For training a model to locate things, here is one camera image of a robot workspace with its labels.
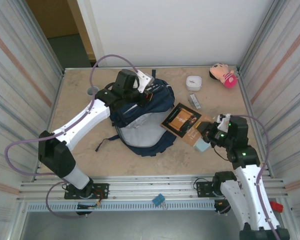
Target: white round box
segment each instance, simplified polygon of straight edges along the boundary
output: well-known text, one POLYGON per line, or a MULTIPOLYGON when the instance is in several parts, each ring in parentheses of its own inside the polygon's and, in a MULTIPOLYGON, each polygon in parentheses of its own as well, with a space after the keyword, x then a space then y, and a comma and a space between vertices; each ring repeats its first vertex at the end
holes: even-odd
POLYGON ((185 84, 186 89, 189 91, 199 91, 202 85, 202 78, 200 76, 188 76, 185 84))

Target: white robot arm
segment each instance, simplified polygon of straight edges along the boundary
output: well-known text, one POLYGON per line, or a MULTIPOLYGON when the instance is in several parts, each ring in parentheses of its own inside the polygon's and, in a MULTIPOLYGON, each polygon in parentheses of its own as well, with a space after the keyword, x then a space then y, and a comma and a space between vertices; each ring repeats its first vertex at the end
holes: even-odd
POLYGON ((243 191, 232 171, 216 172, 211 187, 203 189, 226 197, 242 229, 240 239, 290 239, 288 230, 280 228, 272 211, 261 176, 258 181, 260 160, 256 150, 248 145, 247 120, 221 114, 217 122, 200 122, 197 130, 213 148, 219 146, 226 149, 227 159, 241 182, 243 191))
POLYGON ((71 152, 93 127, 110 116, 111 111, 129 103, 137 103, 142 107, 149 102, 152 93, 146 91, 146 87, 153 80, 152 76, 140 70, 137 73, 127 69, 121 70, 115 82, 110 84, 111 90, 107 88, 100 90, 96 94, 97 99, 93 99, 77 116, 54 130, 53 133, 47 131, 41 133, 40 138, 63 134, 54 139, 39 142, 39 160, 58 177, 72 184, 78 190, 77 194, 80 197, 90 196, 93 181, 78 168, 71 152), (84 114, 86 116, 78 124, 66 131, 84 114))

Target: striped wall panel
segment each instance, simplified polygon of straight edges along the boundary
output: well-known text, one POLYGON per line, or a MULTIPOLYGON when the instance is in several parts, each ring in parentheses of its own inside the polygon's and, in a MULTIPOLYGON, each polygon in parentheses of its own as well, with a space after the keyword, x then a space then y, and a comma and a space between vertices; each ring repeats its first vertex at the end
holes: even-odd
MULTIPOLYGON (((5 239, 21 181, 5 162, 5 147, 47 129, 62 69, 23 0, 0 1, 0 239, 5 239)), ((37 144, 11 148, 20 170, 34 172, 37 144)))
MULTIPOLYGON (((253 113, 270 137, 270 165, 300 207, 300 0, 281 1, 240 66, 253 113)), ((300 210, 295 214, 300 222, 300 210)))

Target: backpack strap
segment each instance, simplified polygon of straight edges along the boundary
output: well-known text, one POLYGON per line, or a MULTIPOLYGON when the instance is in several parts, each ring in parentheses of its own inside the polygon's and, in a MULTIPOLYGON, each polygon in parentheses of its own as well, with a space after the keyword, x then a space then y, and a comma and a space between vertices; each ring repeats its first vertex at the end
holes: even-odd
POLYGON ((154 78, 154 79, 156 79, 156 70, 155 69, 152 69, 152 77, 154 78))
POLYGON ((119 138, 120 138, 120 137, 119 137, 119 135, 117 134, 117 135, 114 135, 114 136, 112 136, 112 137, 103 139, 102 142, 96 147, 95 151, 98 152, 99 148, 101 147, 101 144, 103 144, 105 140, 114 141, 114 140, 117 140, 117 139, 119 139, 119 138))

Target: plush toy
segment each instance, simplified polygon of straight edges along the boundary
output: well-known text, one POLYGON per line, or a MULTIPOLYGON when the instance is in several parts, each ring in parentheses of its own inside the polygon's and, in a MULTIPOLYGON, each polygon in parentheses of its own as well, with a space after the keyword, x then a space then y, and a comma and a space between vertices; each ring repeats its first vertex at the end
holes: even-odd
POLYGON ((238 78, 234 73, 233 70, 229 72, 228 65, 221 63, 216 63, 209 71, 210 77, 220 80, 226 88, 233 88, 237 84, 238 78))

